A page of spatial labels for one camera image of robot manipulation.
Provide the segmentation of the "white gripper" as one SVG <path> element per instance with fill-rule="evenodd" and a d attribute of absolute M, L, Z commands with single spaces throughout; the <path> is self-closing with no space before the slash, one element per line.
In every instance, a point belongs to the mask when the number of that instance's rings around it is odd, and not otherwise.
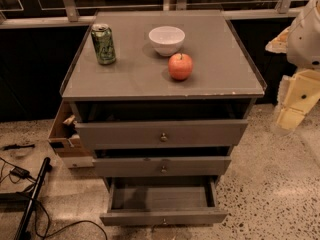
<path fill-rule="evenodd" d="M 295 73 L 289 80 L 283 102 L 285 108 L 275 109 L 276 125 L 285 130 L 296 129 L 319 99 L 320 72 L 305 69 Z"/>

